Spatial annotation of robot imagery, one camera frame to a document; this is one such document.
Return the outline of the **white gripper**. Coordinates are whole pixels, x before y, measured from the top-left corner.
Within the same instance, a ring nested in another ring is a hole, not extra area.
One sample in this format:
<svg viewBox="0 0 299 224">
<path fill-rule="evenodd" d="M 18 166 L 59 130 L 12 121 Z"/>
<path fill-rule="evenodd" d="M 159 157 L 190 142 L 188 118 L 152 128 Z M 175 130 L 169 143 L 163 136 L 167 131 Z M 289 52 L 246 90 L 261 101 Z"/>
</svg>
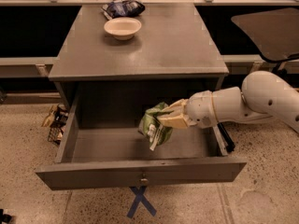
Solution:
<svg viewBox="0 0 299 224">
<path fill-rule="evenodd" d="M 186 114 L 178 114 L 171 116 L 164 114 L 158 116 L 157 119 L 165 127 L 175 129 L 187 129 L 190 126 L 197 125 L 201 129 L 210 128 L 218 124 L 211 91 L 197 92 L 187 99 L 180 99 L 173 104 L 164 107 L 163 113 L 179 112 L 184 113 L 186 106 Z"/>
</svg>

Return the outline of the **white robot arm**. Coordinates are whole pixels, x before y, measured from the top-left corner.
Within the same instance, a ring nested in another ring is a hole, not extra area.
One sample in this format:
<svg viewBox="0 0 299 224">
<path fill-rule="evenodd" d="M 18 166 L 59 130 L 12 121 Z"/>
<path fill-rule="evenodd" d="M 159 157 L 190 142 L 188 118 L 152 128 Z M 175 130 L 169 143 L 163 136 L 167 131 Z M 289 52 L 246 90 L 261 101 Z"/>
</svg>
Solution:
<svg viewBox="0 0 299 224">
<path fill-rule="evenodd" d="M 256 71 L 241 87 L 197 92 L 163 110 L 158 120 L 166 127 L 201 129 L 221 122 L 256 124 L 279 119 L 299 132 L 299 92 L 277 75 Z"/>
</svg>

